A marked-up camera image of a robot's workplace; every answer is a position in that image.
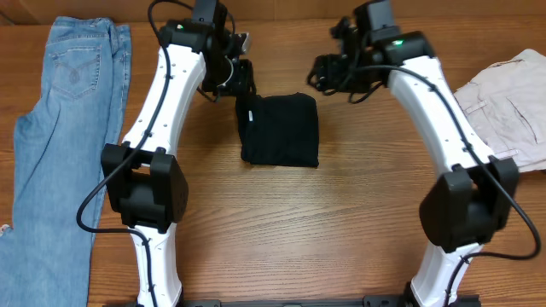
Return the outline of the black t-shirt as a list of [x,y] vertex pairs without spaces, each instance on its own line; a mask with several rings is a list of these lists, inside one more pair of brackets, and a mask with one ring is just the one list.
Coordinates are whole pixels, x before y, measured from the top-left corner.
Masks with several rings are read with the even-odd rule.
[[319,120],[312,96],[240,96],[235,113],[243,161],[251,165],[319,166]]

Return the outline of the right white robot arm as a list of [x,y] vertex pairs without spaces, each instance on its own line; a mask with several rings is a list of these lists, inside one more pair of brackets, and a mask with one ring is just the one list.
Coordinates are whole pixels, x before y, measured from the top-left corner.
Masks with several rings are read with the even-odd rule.
[[477,306],[457,289],[470,264],[503,229],[519,181],[511,159],[497,159],[477,136],[422,32],[402,32],[388,1],[369,1],[331,29],[337,55],[316,58],[307,82],[353,103],[386,87],[411,117],[433,161],[436,182],[420,204],[428,244],[400,295],[367,296],[367,306]]

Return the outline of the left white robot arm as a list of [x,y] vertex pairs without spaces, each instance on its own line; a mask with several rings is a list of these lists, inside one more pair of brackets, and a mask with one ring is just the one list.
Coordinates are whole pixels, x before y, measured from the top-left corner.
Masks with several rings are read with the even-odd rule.
[[142,110],[122,142],[102,151],[103,186],[136,251],[136,306],[183,305],[175,236],[189,185],[177,149],[194,96],[217,101],[256,91],[252,64],[242,57],[249,33],[225,26],[233,17],[219,1],[197,0],[189,10],[189,18],[153,29],[160,49]]

